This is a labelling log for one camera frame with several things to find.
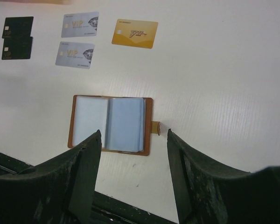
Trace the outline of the black VIP card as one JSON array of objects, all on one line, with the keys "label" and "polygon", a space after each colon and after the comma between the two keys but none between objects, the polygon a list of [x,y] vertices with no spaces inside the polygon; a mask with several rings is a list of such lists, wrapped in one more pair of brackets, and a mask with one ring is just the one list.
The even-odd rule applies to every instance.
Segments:
[{"label": "black VIP card", "polygon": [[33,20],[33,16],[7,17],[4,23],[2,38],[6,39],[30,36]]}]

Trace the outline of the brown leather card holder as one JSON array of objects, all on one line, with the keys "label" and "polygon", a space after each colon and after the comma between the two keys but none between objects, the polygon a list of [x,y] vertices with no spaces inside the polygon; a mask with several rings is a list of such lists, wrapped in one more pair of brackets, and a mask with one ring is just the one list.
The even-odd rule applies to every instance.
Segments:
[{"label": "brown leather card holder", "polygon": [[149,156],[153,126],[152,98],[75,95],[68,148],[99,130],[102,150]]}]

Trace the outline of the silver VIP card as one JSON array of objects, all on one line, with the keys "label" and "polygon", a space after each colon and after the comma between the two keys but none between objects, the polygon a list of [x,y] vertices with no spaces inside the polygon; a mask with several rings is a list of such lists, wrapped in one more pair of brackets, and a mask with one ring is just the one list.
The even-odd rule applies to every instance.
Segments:
[{"label": "silver VIP card", "polygon": [[60,42],[55,65],[89,69],[94,49],[92,43]]},{"label": "silver VIP card", "polygon": [[99,12],[65,14],[62,38],[96,36]]}]

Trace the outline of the gold VIP card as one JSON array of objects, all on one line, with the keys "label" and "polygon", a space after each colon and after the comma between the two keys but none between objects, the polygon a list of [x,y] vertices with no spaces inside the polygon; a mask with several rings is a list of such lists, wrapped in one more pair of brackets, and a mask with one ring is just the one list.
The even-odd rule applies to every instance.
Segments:
[{"label": "gold VIP card", "polygon": [[117,19],[112,44],[152,49],[158,22]]}]

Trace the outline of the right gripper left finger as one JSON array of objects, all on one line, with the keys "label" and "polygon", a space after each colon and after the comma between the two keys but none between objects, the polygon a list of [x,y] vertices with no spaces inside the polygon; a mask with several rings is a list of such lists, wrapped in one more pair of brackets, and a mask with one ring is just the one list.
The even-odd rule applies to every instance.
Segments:
[{"label": "right gripper left finger", "polygon": [[0,224],[88,224],[102,151],[97,131],[37,166],[0,153]]}]

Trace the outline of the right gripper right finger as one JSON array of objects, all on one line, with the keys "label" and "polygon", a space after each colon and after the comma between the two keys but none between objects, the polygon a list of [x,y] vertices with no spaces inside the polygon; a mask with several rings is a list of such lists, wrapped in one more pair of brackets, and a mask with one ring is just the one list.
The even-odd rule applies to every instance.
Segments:
[{"label": "right gripper right finger", "polygon": [[179,223],[280,224],[280,166],[232,168],[171,130],[167,149]]}]

